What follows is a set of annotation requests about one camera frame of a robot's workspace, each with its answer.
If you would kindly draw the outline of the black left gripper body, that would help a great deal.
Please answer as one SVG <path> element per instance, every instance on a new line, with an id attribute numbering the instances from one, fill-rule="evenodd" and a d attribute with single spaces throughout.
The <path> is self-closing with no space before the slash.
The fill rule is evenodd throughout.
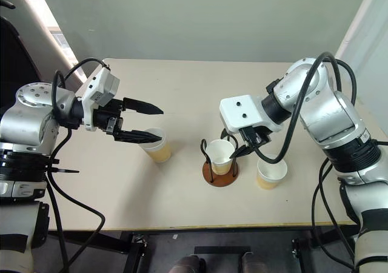
<path id="1" fill-rule="evenodd" d="M 115 141 L 124 141 L 124 131 L 121 130 L 122 111 L 125 111 L 123 101 L 112 99 L 105 106 L 99 106 L 93 111 L 93 125 L 111 135 Z"/>

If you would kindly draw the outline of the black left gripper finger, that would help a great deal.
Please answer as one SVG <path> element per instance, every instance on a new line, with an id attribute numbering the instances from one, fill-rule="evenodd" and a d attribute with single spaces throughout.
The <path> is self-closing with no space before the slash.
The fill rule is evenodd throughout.
<path id="1" fill-rule="evenodd" d="M 121 141 L 126 143 L 135 143 L 135 144 L 145 144 L 145 143 L 155 143 L 161 141 L 162 138 L 155 134 L 146 131 L 139 130 L 119 130 L 115 132 L 115 141 Z"/>
<path id="2" fill-rule="evenodd" d="M 144 101 L 139 101 L 131 98 L 123 98 L 122 101 L 125 109 L 134 110 L 141 114 L 162 115 L 164 113 L 159 107 L 151 103 L 147 103 Z"/>

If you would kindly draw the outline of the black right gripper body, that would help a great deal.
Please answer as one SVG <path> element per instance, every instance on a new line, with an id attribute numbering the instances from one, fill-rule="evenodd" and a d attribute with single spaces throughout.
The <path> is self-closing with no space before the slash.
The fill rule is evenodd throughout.
<path id="1" fill-rule="evenodd" d="M 259 148 L 269 142 L 271 139 L 269 135 L 271 131 L 264 126 L 247 126 L 239 129 L 239 133 L 242 136 L 246 144 L 252 148 Z"/>

